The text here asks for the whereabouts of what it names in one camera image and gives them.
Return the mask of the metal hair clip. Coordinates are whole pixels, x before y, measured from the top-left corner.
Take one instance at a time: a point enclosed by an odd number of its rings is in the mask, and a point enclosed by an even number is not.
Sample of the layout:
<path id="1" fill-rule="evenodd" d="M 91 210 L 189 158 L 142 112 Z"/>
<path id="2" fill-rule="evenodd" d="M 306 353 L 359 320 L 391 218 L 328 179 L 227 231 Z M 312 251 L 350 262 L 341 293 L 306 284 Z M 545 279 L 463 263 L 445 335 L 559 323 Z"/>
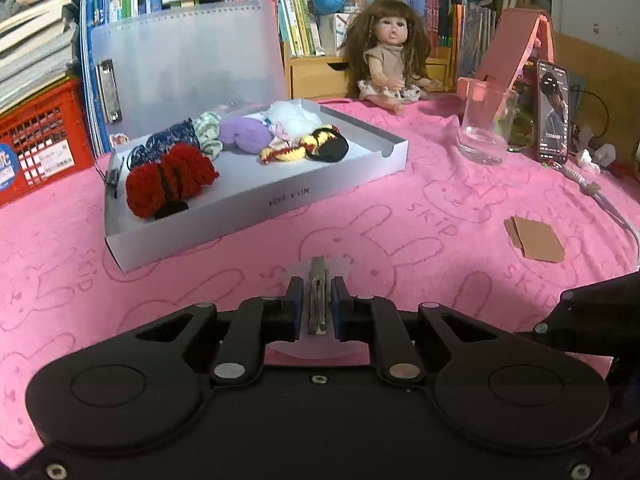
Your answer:
<path id="1" fill-rule="evenodd" d="M 314 365 L 355 365 L 367 363 L 367 346 L 361 342 L 339 342 L 334 335 L 331 313 L 331 280 L 347 278 L 352 270 L 349 256 L 303 258 L 289 266 L 280 281 L 302 278 L 304 298 L 299 338 L 276 342 L 271 348 L 292 362 Z"/>

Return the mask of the black binder clip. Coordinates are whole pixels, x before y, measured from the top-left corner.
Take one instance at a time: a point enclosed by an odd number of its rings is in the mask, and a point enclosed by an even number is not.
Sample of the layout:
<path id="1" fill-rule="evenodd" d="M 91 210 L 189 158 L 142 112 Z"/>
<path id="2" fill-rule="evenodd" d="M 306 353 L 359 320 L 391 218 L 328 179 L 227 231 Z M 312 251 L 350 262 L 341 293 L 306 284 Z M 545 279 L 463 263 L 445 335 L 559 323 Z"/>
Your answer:
<path id="1" fill-rule="evenodd" d="M 115 165 L 107 170 L 103 170 L 97 162 L 94 164 L 94 169 L 104 184 L 106 195 L 114 200 L 118 199 L 118 187 L 124 163 L 125 159 L 117 157 Z"/>

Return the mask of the white fluffy scrunchie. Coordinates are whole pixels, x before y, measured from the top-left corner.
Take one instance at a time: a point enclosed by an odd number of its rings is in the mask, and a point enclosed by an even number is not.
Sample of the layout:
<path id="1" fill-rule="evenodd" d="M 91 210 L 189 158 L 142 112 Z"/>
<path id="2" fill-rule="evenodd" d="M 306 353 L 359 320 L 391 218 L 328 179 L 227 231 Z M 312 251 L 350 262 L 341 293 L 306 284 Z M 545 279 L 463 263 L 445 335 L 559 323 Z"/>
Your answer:
<path id="1" fill-rule="evenodd" d="M 308 112 L 299 104 L 290 101 L 271 104 L 264 113 L 264 122 L 271 133 L 283 141 L 301 138 L 323 126 L 317 114 Z"/>

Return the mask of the pink phone stand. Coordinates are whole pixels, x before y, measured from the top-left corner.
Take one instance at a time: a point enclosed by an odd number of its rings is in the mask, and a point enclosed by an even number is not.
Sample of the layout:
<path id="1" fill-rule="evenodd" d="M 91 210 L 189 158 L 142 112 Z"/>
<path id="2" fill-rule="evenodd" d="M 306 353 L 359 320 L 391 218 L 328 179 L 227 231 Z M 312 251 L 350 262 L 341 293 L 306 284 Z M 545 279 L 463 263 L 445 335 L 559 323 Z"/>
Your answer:
<path id="1" fill-rule="evenodd" d="M 475 75 L 458 79 L 457 95 L 464 98 L 470 84 L 475 81 L 488 82 L 500 90 L 511 89 L 518 79 L 518 73 L 533 53 L 541 60 L 555 62 L 551 16 L 544 10 L 503 10 L 495 36 Z"/>

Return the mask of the red knitted scrunchie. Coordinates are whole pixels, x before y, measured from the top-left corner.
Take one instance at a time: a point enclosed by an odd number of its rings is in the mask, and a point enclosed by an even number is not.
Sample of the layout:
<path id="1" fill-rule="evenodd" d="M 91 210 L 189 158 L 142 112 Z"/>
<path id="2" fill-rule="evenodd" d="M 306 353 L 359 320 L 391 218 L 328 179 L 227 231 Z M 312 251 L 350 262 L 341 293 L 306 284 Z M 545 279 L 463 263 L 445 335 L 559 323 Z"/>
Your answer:
<path id="1" fill-rule="evenodd" d="M 148 220 L 166 202 L 187 202 L 219 178 L 211 160 L 199 148 L 177 144 L 160 162 L 130 170 L 125 182 L 126 202 L 138 218 Z"/>

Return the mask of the purple fluffy scrunchie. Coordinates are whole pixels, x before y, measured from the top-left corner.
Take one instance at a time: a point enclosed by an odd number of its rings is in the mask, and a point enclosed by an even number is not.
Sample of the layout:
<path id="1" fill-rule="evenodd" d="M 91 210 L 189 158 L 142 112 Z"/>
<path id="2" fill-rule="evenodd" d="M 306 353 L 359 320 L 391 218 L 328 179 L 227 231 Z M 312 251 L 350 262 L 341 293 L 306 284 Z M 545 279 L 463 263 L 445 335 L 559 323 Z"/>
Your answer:
<path id="1" fill-rule="evenodd" d="M 268 148 L 272 134 L 260 120 L 244 116 L 229 116 L 219 125 L 219 140 L 224 148 L 257 155 Z"/>

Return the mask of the navy floral scrunchie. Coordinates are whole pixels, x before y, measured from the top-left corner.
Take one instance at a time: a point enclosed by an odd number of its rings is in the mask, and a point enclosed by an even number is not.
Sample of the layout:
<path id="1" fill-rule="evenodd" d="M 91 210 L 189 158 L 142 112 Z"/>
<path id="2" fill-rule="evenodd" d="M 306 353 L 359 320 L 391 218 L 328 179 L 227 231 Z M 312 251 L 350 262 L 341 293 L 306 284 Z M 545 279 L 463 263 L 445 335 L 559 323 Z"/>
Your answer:
<path id="1" fill-rule="evenodd" d="M 149 162 L 160 162 L 177 144 L 191 145 L 200 148 L 191 119 L 172 125 L 158 133 L 152 134 L 143 144 L 135 146 L 127 157 L 127 168 L 133 170 Z"/>

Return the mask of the black round puck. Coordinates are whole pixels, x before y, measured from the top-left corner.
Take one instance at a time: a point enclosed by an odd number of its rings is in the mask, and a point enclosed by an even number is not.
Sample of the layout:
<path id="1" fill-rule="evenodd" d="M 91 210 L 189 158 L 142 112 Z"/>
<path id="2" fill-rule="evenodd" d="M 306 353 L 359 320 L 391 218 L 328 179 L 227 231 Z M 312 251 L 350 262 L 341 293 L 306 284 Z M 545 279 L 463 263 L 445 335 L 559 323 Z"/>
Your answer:
<path id="1" fill-rule="evenodd" d="M 340 162 L 348 153 L 348 142 L 333 130 L 318 130 L 304 136 L 302 144 L 307 157 L 318 162 Z"/>
<path id="2" fill-rule="evenodd" d="M 163 218 L 167 218 L 172 216 L 173 214 L 178 214 L 181 211 L 185 211 L 189 209 L 189 204 L 183 202 L 182 200 L 174 200 L 173 202 L 166 202 L 157 211 L 154 212 L 153 218 L 155 220 L 160 220 Z"/>

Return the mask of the stack of books on crate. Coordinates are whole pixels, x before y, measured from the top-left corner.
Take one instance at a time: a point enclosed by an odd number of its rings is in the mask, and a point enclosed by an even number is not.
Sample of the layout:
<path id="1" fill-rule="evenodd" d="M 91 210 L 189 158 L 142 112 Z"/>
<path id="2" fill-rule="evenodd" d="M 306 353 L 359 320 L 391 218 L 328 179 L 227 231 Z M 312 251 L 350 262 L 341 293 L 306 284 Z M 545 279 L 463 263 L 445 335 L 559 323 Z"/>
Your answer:
<path id="1" fill-rule="evenodd" d="M 80 0 L 1 3 L 1 111 L 73 73 L 78 63 Z"/>

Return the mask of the brown cardboard pieces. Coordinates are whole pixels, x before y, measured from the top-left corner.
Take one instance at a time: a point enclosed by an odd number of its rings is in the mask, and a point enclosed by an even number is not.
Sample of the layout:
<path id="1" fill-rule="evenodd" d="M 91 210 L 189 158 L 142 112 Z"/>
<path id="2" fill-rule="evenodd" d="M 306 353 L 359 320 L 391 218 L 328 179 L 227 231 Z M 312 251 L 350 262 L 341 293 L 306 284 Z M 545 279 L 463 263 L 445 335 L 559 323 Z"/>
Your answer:
<path id="1" fill-rule="evenodd" d="M 504 220 L 503 225 L 512 245 L 521 251 L 524 258 L 551 263 L 564 261 L 564 247 L 547 223 L 510 217 Z"/>

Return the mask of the clear glass mug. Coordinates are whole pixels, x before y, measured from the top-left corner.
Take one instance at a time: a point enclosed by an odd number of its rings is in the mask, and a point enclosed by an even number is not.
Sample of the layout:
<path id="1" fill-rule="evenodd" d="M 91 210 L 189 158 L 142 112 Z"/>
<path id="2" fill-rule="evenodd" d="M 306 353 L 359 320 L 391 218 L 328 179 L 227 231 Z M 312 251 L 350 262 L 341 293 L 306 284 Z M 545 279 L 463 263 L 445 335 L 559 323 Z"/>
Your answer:
<path id="1" fill-rule="evenodd" d="M 459 152 L 485 166 L 499 166 L 508 153 L 530 148 L 536 125 L 518 104 L 513 89 L 471 80 L 465 90 L 465 109 L 457 138 Z"/>

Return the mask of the pink bunny towel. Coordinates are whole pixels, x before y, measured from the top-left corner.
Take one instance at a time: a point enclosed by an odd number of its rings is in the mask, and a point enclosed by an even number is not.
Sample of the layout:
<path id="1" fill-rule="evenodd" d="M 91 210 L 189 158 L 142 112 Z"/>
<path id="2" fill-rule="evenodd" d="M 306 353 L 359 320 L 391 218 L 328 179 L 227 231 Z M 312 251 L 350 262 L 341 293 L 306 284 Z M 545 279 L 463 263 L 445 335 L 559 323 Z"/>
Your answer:
<path id="1" fill-rule="evenodd" d="M 456 118 L 338 109 L 405 138 L 406 169 L 130 273 L 106 248 L 94 170 L 2 209 L 3 463 L 38 451 L 24 399 L 41 367 L 194 302 L 232 310 L 279 295 L 281 276 L 303 258 L 349 256 L 355 294 L 404 310 L 434 300 L 504 330 L 529 330 L 564 290 L 636 267 L 631 234 L 557 171 L 520 154 L 497 167 L 469 162 L 454 144 Z M 524 258 L 503 225 L 510 217 L 552 226 L 564 261 Z"/>

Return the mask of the green checked scrunchie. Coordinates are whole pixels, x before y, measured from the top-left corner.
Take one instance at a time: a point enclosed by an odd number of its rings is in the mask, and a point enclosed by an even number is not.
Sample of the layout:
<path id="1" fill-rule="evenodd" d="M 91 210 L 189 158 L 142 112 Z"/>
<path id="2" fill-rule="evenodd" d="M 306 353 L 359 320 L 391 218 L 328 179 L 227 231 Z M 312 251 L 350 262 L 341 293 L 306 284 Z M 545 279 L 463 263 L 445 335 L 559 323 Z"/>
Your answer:
<path id="1" fill-rule="evenodd" d="M 220 122 L 220 116 L 214 112 L 205 112 L 192 122 L 201 153 L 212 162 L 224 149 L 219 139 Z"/>

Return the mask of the white shallow cardboard box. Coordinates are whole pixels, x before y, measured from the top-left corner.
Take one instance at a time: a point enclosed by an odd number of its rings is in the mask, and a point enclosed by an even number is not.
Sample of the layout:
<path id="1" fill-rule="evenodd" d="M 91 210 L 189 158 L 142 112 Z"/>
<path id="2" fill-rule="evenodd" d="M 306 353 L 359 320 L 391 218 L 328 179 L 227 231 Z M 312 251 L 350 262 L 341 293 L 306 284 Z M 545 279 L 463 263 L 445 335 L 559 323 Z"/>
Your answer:
<path id="1" fill-rule="evenodd" d="M 160 220 L 139 219 L 126 204 L 126 157 L 141 142 L 114 151 L 107 170 L 119 170 L 120 176 L 117 190 L 104 195 L 104 238 L 119 269 L 146 266 L 406 168 L 409 142 L 400 136 L 323 103 L 292 103 L 340 129 L 349 145 L 342 160 L 264 165 L 224 152 L 214 162 L 220 178 L 189 200 L 186 210 Z"/>

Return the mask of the red plastic crate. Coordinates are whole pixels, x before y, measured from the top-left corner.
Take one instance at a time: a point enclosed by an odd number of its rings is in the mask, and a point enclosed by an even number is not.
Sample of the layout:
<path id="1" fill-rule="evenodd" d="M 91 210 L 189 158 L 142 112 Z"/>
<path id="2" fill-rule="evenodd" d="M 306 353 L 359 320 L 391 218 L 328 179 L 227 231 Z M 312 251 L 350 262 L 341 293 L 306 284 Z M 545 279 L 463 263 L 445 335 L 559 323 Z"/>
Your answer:
<path id="1" fill-rule="evenodd" d="M 52 84 L 1 116 L 1 205 L 93 162 L 79 78 Z"/>

